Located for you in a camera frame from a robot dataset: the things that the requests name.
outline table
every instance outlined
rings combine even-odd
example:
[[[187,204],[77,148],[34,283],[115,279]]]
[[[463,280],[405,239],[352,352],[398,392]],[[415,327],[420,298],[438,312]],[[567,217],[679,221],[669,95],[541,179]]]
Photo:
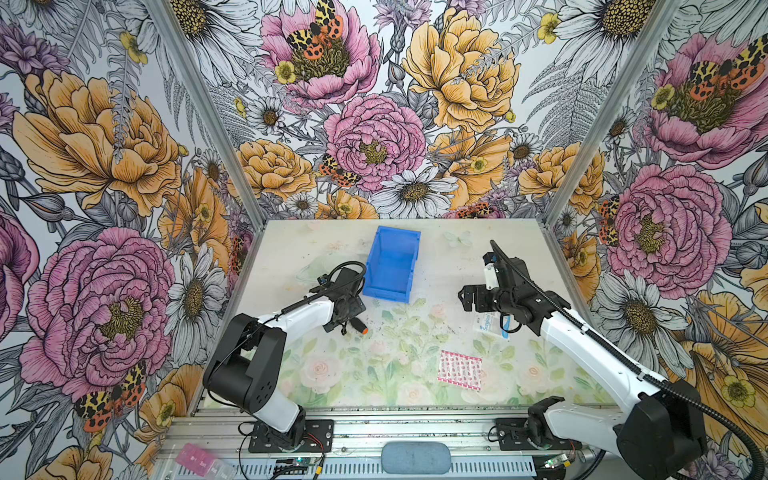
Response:
[[[279,388],[307,409],[526,406],[550,395],[586,405],[611,397],[557,347],[523,328],[508,338],[478,328],[485,313],[467,313],[457,298],[483,283],[482,256],[496,240],[528,265],[545,290],[570,301],[535,220],[270,221],[247,275],[238,313],[257,316],[296,302],[317,277],[347,260],[365,262],[379,225],[421,232],[410,304],[363,296],[369,328],[307,332],[287,345]],[[498,322],[496,315],[488,321]],[[481,390],[437,380],[441,351],[482,358]],[[205,399],[203,406],[218,406]]]

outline blue container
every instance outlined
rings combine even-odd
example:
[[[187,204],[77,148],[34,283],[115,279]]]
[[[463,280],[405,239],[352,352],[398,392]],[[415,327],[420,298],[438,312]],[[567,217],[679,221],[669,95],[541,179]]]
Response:
[[[362,294],[409,303],[421,232],[379,227],[366,261]]]

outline robotic arm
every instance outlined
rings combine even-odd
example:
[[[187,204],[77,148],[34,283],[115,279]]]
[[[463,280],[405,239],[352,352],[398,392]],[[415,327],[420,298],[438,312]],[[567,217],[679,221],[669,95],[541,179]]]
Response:
[[[687,478],[677,473],[707,450],[703,413],[721,422],[750,451],[749,480],[763,477],[764,460],[752,439],[737,425],[700,403],[684,380],[670,384],[635,362],[592,329],[558,294],[545,292],[528,277],[525,262],[510,259],[491,241],[483,256],[485,284],[466,285],[458,293],[465,311],[512,315],[533,333],[556,345],[611,394],[620,413],[592,409],[552,396],[528,409],[523,439],[540,447],[564,439],[594,445],[620,455],[641,478]]]
[[[347,267],[351,265],[362,271]],[[341,326],[346,334],[351,323],[366,334],[368,329],[356,318],[366,309],[359,297],[365,272],[360,262],[342,263],[318,279],[319,286],[310,290],[315,295],[269,315],[235,316],[204,373],[205,388],[261,420],[269,443],[282,450],[298,447],[305,432],[304,410],[277,389],[285,345],[317,326],[326,332]],[[240,355],[254,347],[251,360]]]

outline pink and white patterned packet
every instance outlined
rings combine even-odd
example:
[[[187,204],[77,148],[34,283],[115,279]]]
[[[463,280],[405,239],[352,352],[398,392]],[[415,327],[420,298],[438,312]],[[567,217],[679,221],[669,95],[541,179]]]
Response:
[[[458,385],[470,390],[480,391],[480,372],[482,359],[461,353],[440,352],[440,367],[437,380]]]

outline floral wall panel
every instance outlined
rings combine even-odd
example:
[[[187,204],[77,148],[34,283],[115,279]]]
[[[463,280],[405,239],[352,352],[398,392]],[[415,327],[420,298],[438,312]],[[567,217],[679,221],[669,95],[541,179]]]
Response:
[[[594,325],[764,450],[768,9],[688,2],[676,26],[605,134],[597,203],[571,198],[554,231]],[[743,477],[745,448],[706,421],[689,474]]]
[[[146,479],[253,240],[142,12],[0,2],[3,478]]]
[[[172,5],[267,217],[349,219],[542,215],[654,3]],[[163,51],[146,17],[131,33]]]

